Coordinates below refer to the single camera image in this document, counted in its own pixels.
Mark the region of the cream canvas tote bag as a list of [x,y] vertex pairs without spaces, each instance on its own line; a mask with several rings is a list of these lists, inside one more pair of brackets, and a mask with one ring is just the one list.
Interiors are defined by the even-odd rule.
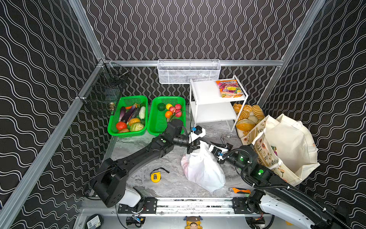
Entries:
[[320,164],[310,131],[300,121],[281,114],[270,115],[251,131],[237,130],[243,145],[254,144],[258,163],[271,169],[292,186],[300,184]]

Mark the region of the white plastic grocery bag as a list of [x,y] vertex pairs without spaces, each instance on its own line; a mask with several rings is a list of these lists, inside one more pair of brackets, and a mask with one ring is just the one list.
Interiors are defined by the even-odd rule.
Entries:
[[209,145],[200,141],[200,148],[183,156],[181,166],[186,178],[203,189],[214,192],[224,187],[225,174],[209,151]]

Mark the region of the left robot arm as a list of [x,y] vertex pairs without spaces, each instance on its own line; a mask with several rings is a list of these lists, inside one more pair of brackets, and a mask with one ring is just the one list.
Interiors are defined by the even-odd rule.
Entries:
[[115,206],[123,199],[126,191],[126,182],[135,171],[170,153],[175,146],[186,147],[187,152],[196,150],[205,136],[205,130],[194,127],[191,132],[181,134],[184,129],[183,121],[174,119],[159,136],[152,139],[143,149],[122,159],[106,159],[97,174],[91,178],[90,185],[106,207]]

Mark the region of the orange fruit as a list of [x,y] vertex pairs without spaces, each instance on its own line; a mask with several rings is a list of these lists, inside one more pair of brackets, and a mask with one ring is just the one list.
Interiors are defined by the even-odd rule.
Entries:
[[170,119],[172,116],[173,116],[173,112],[172,112],[172,111],[166,111],[166,113],[165,113],[165,117],[166,117],[167,119]]

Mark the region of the right green basket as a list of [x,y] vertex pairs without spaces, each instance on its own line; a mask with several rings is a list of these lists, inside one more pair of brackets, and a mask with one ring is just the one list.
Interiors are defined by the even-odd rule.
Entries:
[[[173,107],[176,105],[181,106],[182,114],[176,116],[172,114],[166,114],[169,109],[167,109],[167,105],[171,104]],[[166,128],[169,122],[169,119],[178,119],[181,120],[186,126],[186,101],[184,98],[179,96],[160,96],[153,99],[151,104],[151,109],[148,116],[147,123],[147,131],[148,133],[158,136],[161,134]]]

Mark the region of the green basket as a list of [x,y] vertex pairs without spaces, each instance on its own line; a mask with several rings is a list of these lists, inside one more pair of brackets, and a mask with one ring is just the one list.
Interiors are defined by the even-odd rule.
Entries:
[[[181,106],[182,114],[176,116],[172,114],[166,114],[169,109],[167,109],[167,105],[171,104],[173,107],[176,105]],[[186,101],[184,98],[179,96],[160,96],[153,99],[151,104],[151,109],[148,116],[147,123],[147,131],[148,133],[158,136],[161,134],[166,128],[169,122],[169,119],[178,119],[181,120],[186,126]]]
[[[127,129],[118,131],[116,124],[119,122],[121,107],[126,108],[122,122],[127,124]],[[114,115],[110,117],[108,133],[119,138],[143,135],[147,130],[148,99],[143,95],[122,97],[118,101]]]

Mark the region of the metal wrench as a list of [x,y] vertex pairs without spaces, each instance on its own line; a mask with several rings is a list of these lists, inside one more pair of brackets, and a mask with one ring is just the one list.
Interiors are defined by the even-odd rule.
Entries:
[[232,145],[233,144],[232,139],[231,139],[231,135],[229,135],[229,134],[220,135],[220,139],[221,139],[223,145],[226,145],[226,144],[231,144]]

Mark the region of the large round bread loaf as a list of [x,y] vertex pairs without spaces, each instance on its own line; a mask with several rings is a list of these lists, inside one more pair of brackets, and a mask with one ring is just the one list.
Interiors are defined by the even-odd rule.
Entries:
[[238,121],[235,126],[241,131],[251,131],[256,126],[256,124],[249,119],[242,119]]

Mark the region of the white two-tier shelf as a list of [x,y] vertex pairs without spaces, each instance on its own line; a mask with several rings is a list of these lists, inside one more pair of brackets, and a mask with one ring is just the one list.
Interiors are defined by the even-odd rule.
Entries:
[[235,113],[232,102],[241,102],[242,105],[245,105],[249,94],[236,75],[231,80],[237,81],[244,93],[242,96],[223,98],[215,80],[190,81],[189,113],[194,126],[202,123],[225,121],[229,130],[234,131],[239,115]]

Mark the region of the white bread tray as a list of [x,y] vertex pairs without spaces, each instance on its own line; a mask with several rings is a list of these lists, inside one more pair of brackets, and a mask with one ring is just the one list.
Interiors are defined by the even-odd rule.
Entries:
[[233,105],[238,120],[235,124],[239,138],[243,138],[265,118],[265,114],[259,105]]

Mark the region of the left green basket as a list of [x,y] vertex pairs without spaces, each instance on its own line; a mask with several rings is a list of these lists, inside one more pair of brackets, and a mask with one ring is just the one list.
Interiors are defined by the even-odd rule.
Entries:
[[[127,124],[127,129],[118,131],[116,124],[119,122],[121,107],[126,108],[122,122]],[[114,115],[110,117],[108,133],[119,138],[143,135],[147,130],[148,99],[143,95],[122,97],[118,101]]]

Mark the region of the yellow tape measure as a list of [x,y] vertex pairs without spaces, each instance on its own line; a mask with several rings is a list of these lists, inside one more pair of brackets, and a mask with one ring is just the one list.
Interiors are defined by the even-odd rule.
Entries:
[[157,169],[154,169],[151,173],[150,173],[150,178],[151,178],[151,181],[153,183],[158,183],[160,182],[161,180],[161,172],[162,171],[165,171],[166,173],[170,173],[168,170],[166,170],[165,168],[157,168]]

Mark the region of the red tomato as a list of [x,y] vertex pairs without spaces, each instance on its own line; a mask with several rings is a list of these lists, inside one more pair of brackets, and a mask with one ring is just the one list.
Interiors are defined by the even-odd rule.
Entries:
[[121,131],[121,130],[123,130],[123,129],[127,129],[127,124],[126,124],[125,122],[120,121],[120,122],[118,122],[118,123],[116,124],[116,129],[117,129],[118,131]]

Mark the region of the orange snack bag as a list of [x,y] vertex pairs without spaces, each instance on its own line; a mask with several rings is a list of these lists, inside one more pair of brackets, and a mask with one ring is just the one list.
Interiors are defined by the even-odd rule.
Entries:
[[216,81],[222,98],[237,98],[244,95],[237,80]]

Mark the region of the cartoon figure toy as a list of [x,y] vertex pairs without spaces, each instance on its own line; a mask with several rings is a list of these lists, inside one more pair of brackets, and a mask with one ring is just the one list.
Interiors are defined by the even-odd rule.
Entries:
[[186,216],[184,221],[186,222],[185,229],[202,229],[201,221],[203,218],[201,216]]

